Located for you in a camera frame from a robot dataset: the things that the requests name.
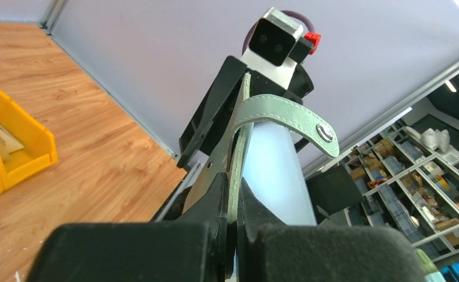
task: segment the white wall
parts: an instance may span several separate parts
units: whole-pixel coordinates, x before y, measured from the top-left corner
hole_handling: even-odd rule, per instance
[[[311,19],[321,43],[304,68],[304,105],[340,141],[459,58],[452,0],[69,0],[53,35],[171,151],[228,55],[270,6]],[[303,167],[322,153],[308,145]]]
[[[40,22],[52,0],[0,0],[0,21]]]
[[[413,110],[403,117],[408,125],[412,125],[424,116],[431,114],[459,130],[459,120],[437,110],[427,97],[414,104],[412,108]]]

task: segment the metal shelving unit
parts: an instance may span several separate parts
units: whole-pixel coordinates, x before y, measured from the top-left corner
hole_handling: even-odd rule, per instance
[[[459,249],[456,249],[445,237],[446,234],[450,234],[450,233],[453,233],[453,232],[459,232],[459,224],[456,225],[456,226],[450,227],[448,229],[445,229],[443,231],[439,231],[436,228],[436,225],[434,223],[432,223],[431,220],[426,216],[426,213],[423,211],[423,208],[418,203],[416,203],[416,200],[418,202],[420,200],[417,197],[413,198],[411,193],[408,191],[408,189],[404,186],[404,184],[401,181],[401,178],[404,177],[404,176],[407,176],[409,173],[414,173],[414,172],[418,173],[421,176],[421,178],[424,180],[424,182],[426,182],[427,186],[429,188],[431,188],[431,191],[434,192],[434,194],[438,195],[440,198],[442,198],[445,201],[446,205],[449,205],[452,208],[453,212],[455,212],[457,214],[458,219],[459,219],[459,208],[458,208],[457,204],[455,204],[449,198],[449,196],[447,196],[447,194],[444,193],[429,178],[429,176],[424,173],[424,171],[422,170],[422,167],[424,165],[426,165],[427,163],[429,163],[429,162],[432,162],[434,160],[438,160],[440,163],[444,164],[444,166],[445,166],[444,168],[447,169],[448,172],[451,175],[453,175],[455,178],[457,178],[457,179],[459,179],[459,170],[456,169],[454,166],[448,164],[446,162],[446,160],[444,160],[437,152],[435,152],[433,150],[429,150],[428,148],[424,147],[421,143],[419,143],[418,140],[416,140],[416,139],[412,138],[412,136],[408,135],[407,132],[405,132],[404,128],[399,128],[398,129],[395,126],[392,126],[392,128],[395,131],[389,133],[389,136],[386,137],[386,139],[392,144],[392,146],[397,148],[397,150],[407,159],[408,162],[406,162],[406,166],[407,165],[410,165],[410,166],[405,168],[405,169],[403,169],[403,171],[400,172],[400,173],[395,173],[395,171],[392,169],[392,167],[390,167],[390,165],[387,163],[387,161],[382,158],[381,154],[374,149],[374,143],[371,140],[368,140],[367,143],[366,143],[366,144],[369,145],[368,149],[365,150],[364,152],[362,152],[362,154],[359,154],[357,157],[362,158],[362,157],[366,156],[368,153],[373,152],[374,155],[378,158],[378,160],[381,161],[381,163],[383,164],[386,172],[391,176],[391,178],[388,181],[384,182],[383,184],[377,186],[376,188],[368,190],[368,192],[366,192],[366,193],[363,193],[364,197],[369,197],[369,196],[372,196],[372,195],[378,193],[380,198],[381,198],[381,200],[382,200],[383,205],[387,207],[387,210],[389,211],[390,216],[396,222],[396,225],[397,225],[398,229],[401,232],[405,233],[406,236],[408,236],[408,234],[406,234],[406,232],[404,232],[405,231],[404,227],[407,226],[406,221],[409,218],[409,215],[408,214],[399,213],[399,212],[394,213],[392,210],[390,210],[389,205],[391,204],[392,207],[393,207],[394,203],[393,202],[389,203],[389,201],[383,196],[383,193],[381,193],[381,191],[380,191],[380,189],[382,187],[388,187],[388,189],[395,189],[395,188],[392,188],[390,185],[391,184],[398,185],[400,190],[403,192],[403,194],[401,194],[401,196],[402,197],[406,197],[409,200],[409,203],[411,203],[414,206],[414,210],[418,213],[419,217],[424,220],[424,224],[426,226],[430,227],[430,229],[428,229],[428,227],[425,227],[424,233],[425,234],[429,234],[429,232],[432,233],[432,235],[429,235],[428,237],[425,238],[418,231],[418,234],[420,234],[420,235],[417,235],[416,237],[412,237],[413,246],[414,247],[418,247],[418,246],[421,247],[422,245],[425,245],[424,247],[434,248],[434,246],[432,244],[429,244],[429,243],[434,242],[435,240],[438,241],[438,242],[435,242],[435,243],[439,243],[439,245],[438,245],[439,248],[443,248],[445,246],[445,248],[448,250],[448,253],[445,253],[445,254],[441,253],[441,254],[439,254],[438,257],[433,257],[433,261],[438,261],[438,260],[444,259],[446,257],[452,256],[453,254],[459,253]],[[405,135],[407,135],[409,138],[411,138],[411,141],[413,142],[413,144],[412,144],[413,146],[414,145],[421,146],[421,148],[425,152],[425,154],[423,154],[422,157],[418,158],[417,160],[414,159],[411,156],[411,154],[409,154],[401,146],[401,144],[396,141],[396,136],[404,137],[402,135],[402,133],[404,133],[404,132],[406,133]],[[362,159],[360,159],[360,164],[361,164],[362,168],[365,170],[366,175],[369,178],[369,180],[370,181],[374,181],[374,177],[371,174],[371,171],[369,171],[367,169],[367,167],[363,164]],[[376,224],[373,224],[372,217],[370,215],[368,215],[364,203],[362,203],[362,209],[363,209],[363,211],[364,211],[364,213],[366,215],[366,218],[368,219],[368,222],[370,223],[370,225],[371,226],[375,226]]]

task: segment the storage shelf with items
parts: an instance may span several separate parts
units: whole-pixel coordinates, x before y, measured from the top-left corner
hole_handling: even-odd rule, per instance
[[[391,126],[359,146],[347,166],[369,225],[398,229],[434,261],[459,252],[459,162]]]

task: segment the white tube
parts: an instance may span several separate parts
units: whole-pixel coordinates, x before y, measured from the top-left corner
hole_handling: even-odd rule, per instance
[[[243,177],[255,197],[287,225],[315,226],[316,217],[287,128],[256,123]]]

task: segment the mint green leather strap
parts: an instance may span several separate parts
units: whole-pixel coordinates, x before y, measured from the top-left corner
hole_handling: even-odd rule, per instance
[[[209,157],[188,195],[183,212],[188,210],[207,192],[215,175],[227,172],[229,178],[228,223],[237,219],[238,193],[242,168],[254,122],[270,121],[300,134],[330,157],[339,155],[335,131],[311,110],[275,95],[250,97],[250,74],[246,73],[235,103],[228,127]],[[332,134],[330,142],[319,135],[316,127],[321,124]],[[234,136],[239,131],[234,144]]]

